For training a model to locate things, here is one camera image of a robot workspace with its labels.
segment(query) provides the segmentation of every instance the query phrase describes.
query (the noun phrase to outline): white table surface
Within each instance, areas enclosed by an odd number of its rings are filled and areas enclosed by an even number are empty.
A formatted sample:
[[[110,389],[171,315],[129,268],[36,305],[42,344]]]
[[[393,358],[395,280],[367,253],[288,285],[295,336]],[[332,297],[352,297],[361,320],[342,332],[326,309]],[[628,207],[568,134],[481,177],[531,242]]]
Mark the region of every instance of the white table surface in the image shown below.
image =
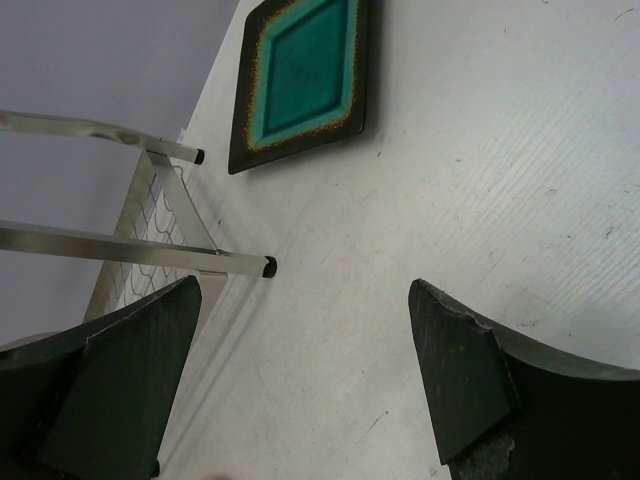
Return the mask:
[[[441,467],[407,294],[424,278],[555,347],[640,368],[640,4],[387,0],[367,131],[227,175],[241,0],[185,142],[231,277],[164,479],[425,479]],[[634,8],[622,17],[616,17]]]

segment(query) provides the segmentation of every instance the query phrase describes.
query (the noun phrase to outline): dark curved object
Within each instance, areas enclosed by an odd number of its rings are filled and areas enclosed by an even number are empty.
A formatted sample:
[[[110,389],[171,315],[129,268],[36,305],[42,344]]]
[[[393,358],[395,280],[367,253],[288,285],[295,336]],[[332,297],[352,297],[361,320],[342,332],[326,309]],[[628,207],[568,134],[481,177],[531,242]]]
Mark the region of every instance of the dark curved object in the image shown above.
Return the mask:
[[[409,309],[454,480],[640,478],[639,371],[532,340],[423,280]]]
[[[276,272],[278,271],[278,262],[274,257],[267,257],[267,260],[269,263],[264,267],[262,278],[273,278],[276,276]]]
[[[0,478],[151,478],[201,300],[187,277],[0,352]]]
[[[153,470],[151,472],[151,478],[158,478],[160,476],[160,462],[156,460],[156,463],[153,465]]]
[[[204,150],[202,150],[201,148],[198,149],[196,160],[193,163],[195,163],[196,165],[202,165],[204,163]]]

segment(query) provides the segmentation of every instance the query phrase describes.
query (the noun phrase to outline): green glaze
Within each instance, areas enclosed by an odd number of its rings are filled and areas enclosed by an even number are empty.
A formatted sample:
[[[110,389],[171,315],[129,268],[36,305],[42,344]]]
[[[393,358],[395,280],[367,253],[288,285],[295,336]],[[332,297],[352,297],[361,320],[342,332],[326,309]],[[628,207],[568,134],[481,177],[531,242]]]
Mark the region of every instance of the green glaze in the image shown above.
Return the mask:
[[[265,28],[250,119],[260,148],[330,125],[351,108],[358,0],[298,0]]]

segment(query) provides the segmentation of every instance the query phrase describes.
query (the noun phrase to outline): scratch mark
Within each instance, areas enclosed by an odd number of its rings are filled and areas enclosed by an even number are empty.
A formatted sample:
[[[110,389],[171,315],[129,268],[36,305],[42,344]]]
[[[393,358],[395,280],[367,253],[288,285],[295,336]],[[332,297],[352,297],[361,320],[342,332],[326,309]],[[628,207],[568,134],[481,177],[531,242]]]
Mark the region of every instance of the scratch mark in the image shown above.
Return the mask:
[[[334,450],[329,454],[329,456],[327,457],[327,459],[326,459],[324,462],[322,462],[322,464],[320,464],[320,466],[319,466],[318,468],[316,468],[316,470],[311,474],[311,476],[309,477],[309,480],[313,480],[314,478],[316,478],[316,476],[318,475],[318,473],[320,473],[320,471],[322,470],[322,467],[324,467],[324,465],[325,465],[326,463],[328,463],[328,462],[333,458],[333,456],[334,456],[336,453],[338,453],[340,450],[342,450],[342,447],[336,447],[336,448],[335,448],[335,449],[334,449]]]
[[[532,322],[525,322],[525,323],[516,323],[516,327],[535,328],[538,326],[539,323],[540,323],[540,320],[534,320]]]
[[[364,435],[362,435],[362,437],[360,437],[360,440],[358,440],[358,441],[356,442],[356,445],[358,445],[362,440],[364,440],[364,437],[366,437],[366,436],[369,434],[369,432],[370,432],[371,430],[373,430],[373,427],[375,427],[375,426],[376,426],[376,424],[380,421],[380,419],[381,419],[382,417],[384,417],[385,415],[389,415],[389,411],[388,411],[388,410],[387,410],[387,411],[385,411],[384,413],[381,413],[381,414],[380,414],[380,416],[379,416],[378,418],[376,418],[376,419],[375,419],[375,421],[371,424],[371,426],[369,427],[369,429],[368,429],[366,432],[364,432]]]
[[[366,202],[367,200],[369,200],[371,198],[371,196],[376,193],[378,191],[377,188],[374,188],[373,190],[371,190],[369,193],[367,193],[364,197],[362,197],[360,200],[358,200],[358,205],[362,205],[364,202]]]
[[[627,13],[633,12],[634,10],[635,10],[635,8],[630,8],[630,9],[629,9],[629,10],[627,10],[626,12],[621,13],[620,15],[618,15],[618,16],[616,17],[616,19],[614,20],[614,22],[617,22],[617,21],[618,21],[618,19],[619,19],[620,17],[622,17],[622,16],[626,15]]]
[[[560,245],[556,245],[555,243],[546,243],[540,242],[540,248],[544,248],[545,250],[551,250],[552,248],[558,248]]]
[[[504,257],[504,252],[502,252],[502,255],[500,255],[500,258],[498,258],[498,260],[495,261],[495,263],[493,264],[493,266],[487,271],[487,273],[484,274],[484,276],[480,279],[480,283],[484,282],[485,278],[487,278],[489,276],[489,274],[491,272],[493,272],[493,269],[496,268],[496,266],[498,265],[498,263],[500,263],[500,260],[502,260],[502,257]]]

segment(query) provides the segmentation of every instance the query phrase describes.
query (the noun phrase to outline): wire rack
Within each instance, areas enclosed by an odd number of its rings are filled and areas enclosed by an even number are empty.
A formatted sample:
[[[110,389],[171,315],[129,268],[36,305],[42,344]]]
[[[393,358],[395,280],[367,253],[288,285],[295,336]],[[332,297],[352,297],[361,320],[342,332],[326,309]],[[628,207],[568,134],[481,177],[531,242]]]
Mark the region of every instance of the wire rack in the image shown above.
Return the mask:
[[[174,166],[185,185],[184,169]],[[116,235],[185,245],[171,206],[153,169],[143,162],[134,173]],[[139,264],[104,262],[84,321],[90,321],[129,305],[186,276],[187,270]]]

